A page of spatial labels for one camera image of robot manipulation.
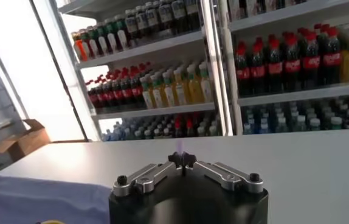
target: display cooler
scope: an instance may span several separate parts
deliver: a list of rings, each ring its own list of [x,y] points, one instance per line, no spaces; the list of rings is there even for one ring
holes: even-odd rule
[[[349,0],[32,6],[49,47],[57,51],[51,32],[62,40],[103,141],[349,129]],[[68,33],[64,14],[97,24]],[[107,73],[85,77],[103,65]],[[115,118],[113,130],[100,126]]]

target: red cola bottle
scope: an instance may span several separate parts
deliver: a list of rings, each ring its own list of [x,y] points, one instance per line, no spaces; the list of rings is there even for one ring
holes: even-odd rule
[[[280,54],[279,42],[276,39],[271,40],[269,43],[269,59],[268,59],[268,73],[270,90],[273,93],[279,93],[283,91],[283,59]]]
[[[286,91],[297,91],[300,83],[300,56],[296,37],[287,39],[286,60],[284,64],[284,87]]]
[[[262,45],[254,44],[251,63],[250,73],[253,80],[254,94],[262,94],[265,92],[265,65]]]
[[[317,86],[318,70],[320,65],[319,46],[316,41],[315,32],[310,32],[307,36],[306,51],[303,58],[302,87],[313,89]]]
[[[328,40],[325,45],[323,56],[323,66],[325,83],[327,85],[339,83],[340,64],[342,56],[340,54],[340,42],[337,38],[338,30],[335,27],[328,29]]]
[[[238,45],[235,54],[235,68],[237,70],[237,83],[239,86],[239,95],[241,97],[249,96],[253,93],[250,70],[246,60],[246,46],[243,42]]]

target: red label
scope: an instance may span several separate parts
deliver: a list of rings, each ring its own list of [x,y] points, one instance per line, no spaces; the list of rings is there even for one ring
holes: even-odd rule
[[[265,66],[251,68],[252,77],[259,78],[265,76]]]
[[[320,57],[306,57],[303,59],[303,67],[304,69],[317,69],[320,65]]]
[[[237,77],[238,79],[248,79],[250,78],[250,72],[249,72],[249,68],[245,68],[242,70],[237,70]]]
[[[114,95],[115,95],[116,99],[122,99],[123,98],[122,90],[114,91]]]
[[[342,57],[340,56],[340,53],[326,54],[323,56],[323,63],[325,66],[340,65],[341,62]]]
[[[131,92],[131,89],[124,89],[122,90],[123,96],[126,98],[129,98],[133,95],[133,92]]]
[[[299,72],[300,71],[300,60],[287,61],[285,63],[285,71],[288,73]]]
[[[283,72],[283,63],[269,64],[268,68],[270,75],[281,74]]]

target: red bottle cap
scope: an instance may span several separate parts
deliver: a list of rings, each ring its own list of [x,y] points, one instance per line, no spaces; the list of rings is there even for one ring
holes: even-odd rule
[[[331,27],[327,30],[327,34],[329,37],[336,37],[338,35],[338,30],[335,27]]]
[[[315,24],[315,26],[314,26],[314,29],[320,29],[320,28],[322,28],[322,24],[321,23],[318,23],[318,24]]]
[[[320,28],[320,31],[323,32],[327,32],[327,30],[330,28],[329,24],[324,24],[322,25],[322,28]]]

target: orange juice bottle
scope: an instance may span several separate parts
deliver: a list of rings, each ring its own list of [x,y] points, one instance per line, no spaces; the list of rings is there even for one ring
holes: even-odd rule
[[[156,108],[156,101],[154,100],[153,96],[153,89],[151,86],[149,86],[149,83],[147,82],[146,77],[142,77],[139,79],[143,88],[143,99],[145,100],[146,107],[148,109],[153,109]]]
[[[192,98],[192,103],[204,103],[203,92],[200,87],[199,80],[195,77],[195,65],[190,65],[187,68],[189,78],[189,91]]]
[[[168,107],[167,96],[165,95],[164,86],[161,85],[161,73],[156,72],[151,76],[153,81],[153,96],[156,101],[157,108]]]
[[[176,94],[175,86],[171,83],[170,73],[164,72],[162,74],[164,76],[165,82],[165,95],[167,96],[168,106],[175,107],[179,105],[179,99]]]
[[[200,86],[203,91],[204,101],[206,103],[213,102],[212,98],[212,90],[211,90],[211,81],[209,77],[209,72],[207,70],[207,63],[202,62],[199,65],[200,75],[201,75],[201,82]]]
[[[191,104],[191,96],[188,89],[188,80],[186,78],[182,79],[181,67],[174,70],[174,87],[176,90],[176,95],[179,99],[179,105]]]

